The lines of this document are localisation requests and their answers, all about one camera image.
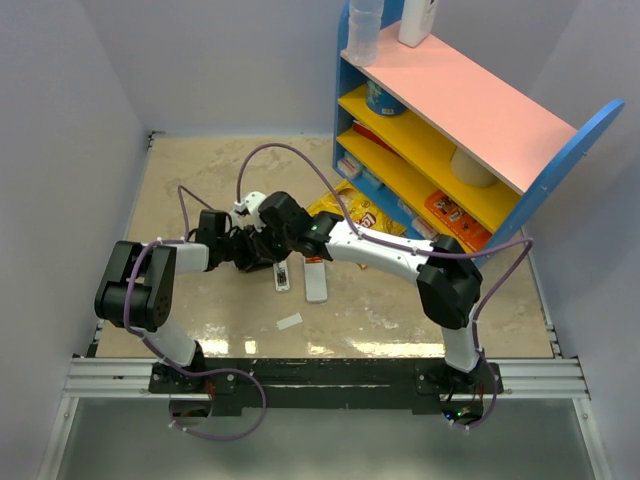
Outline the white long remote control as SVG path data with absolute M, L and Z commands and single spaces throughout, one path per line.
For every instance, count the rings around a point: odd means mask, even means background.
M 277 292 L 286 292 L 290 290 L 290 280 L 288 272 L 288 263 L 286 260 L 275 263 L 273 265 L 275 289 Z

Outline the grey button remote control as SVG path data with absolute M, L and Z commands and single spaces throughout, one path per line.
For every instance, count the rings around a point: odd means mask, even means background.
M 303 270 L 306 300 L 309 303 L 326 302 L 328 289 L 324 260 L 320 257 L 306 258 Z

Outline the white battery cover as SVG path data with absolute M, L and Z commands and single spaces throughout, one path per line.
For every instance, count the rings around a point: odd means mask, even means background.
M 281 319 L 276 322 L 277 328 L 282 331 L 293 326 L 299 325 L 303 322 L 303 318 L 300 313 L 296 313 L 284 319 Z

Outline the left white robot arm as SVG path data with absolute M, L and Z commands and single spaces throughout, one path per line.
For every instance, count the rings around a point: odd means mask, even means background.
M 98 318 L 123 328 L 160 352 L 161 382 L 181 392 L 211 388 L 204 353 L 171 317 L 175 277 L 231 263 L 241 272 L 273 264 L 262 257 L 249 233 L 221 210 L 200 212 L 198 226 L 180 241 L 115 244 L 94 300 Z

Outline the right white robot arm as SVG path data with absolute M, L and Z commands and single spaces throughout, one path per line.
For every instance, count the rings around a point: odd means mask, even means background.
M 466 393 L 480 382 L 471 314 L 483 277 L 456 240 L 410 240 L 356 225 L 347 214 L 311 215 L 281 191 L 268 196 L 251 192 L 235 203 L 234 211 L 260 254 L 276 262 L 298 252 L 363 264 L 415 286 L 424 314 L 442 330 L 448 386 Z

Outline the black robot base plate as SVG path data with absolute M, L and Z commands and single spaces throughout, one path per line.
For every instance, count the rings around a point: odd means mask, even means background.
M 442 358 L 207 358 L 204 377 L 211 388 L 181 392 L 159 380 L 155 363 L 149 390 L 173 400 L 203 396 L 215 416 L 245 409 L 408 410 L 472 419 L 481 401 L 503 392 L 497 364 L 480 363 L 469 374 Z

